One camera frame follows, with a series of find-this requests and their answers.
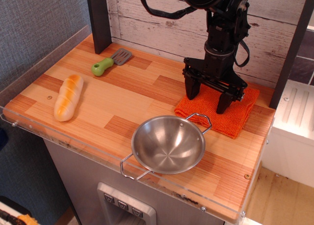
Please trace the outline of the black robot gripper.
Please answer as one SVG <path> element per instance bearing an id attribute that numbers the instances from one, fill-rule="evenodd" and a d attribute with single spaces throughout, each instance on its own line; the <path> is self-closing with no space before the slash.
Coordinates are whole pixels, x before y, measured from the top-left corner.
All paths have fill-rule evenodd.
<path id="1" fill-rule="evenodd" d="M 206 51 L 204 59 L 186 57 L 183 75 L 189 100 L 200 91 L 201 84 L 220 93 L 216 113 L 223 114 L 232 101 L 242 101 L 247 83 L 234 71 L 234 55 Z"/>

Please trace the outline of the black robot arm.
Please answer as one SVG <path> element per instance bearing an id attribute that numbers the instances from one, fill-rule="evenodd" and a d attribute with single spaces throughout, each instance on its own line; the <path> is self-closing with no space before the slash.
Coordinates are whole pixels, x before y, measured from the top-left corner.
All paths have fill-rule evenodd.
<path id="1" fill-rule="evenodd" d="M 202 84 L 219 92 L 217 114 L 223 114 L 232 102 L 241 101 L 247 83 L 234 71 L 238 63 L 236 54 L 239 46 L 246 53 L 249 48 L 243 41 L 248 36 L 250 25 L 247 22 L 248 0 L 184 0 L 194 9 L 207 13 L 208 38 L 204 45 L 204 59 L 186 57 L 183 75 L 188 99 L 194 99 Z"/>

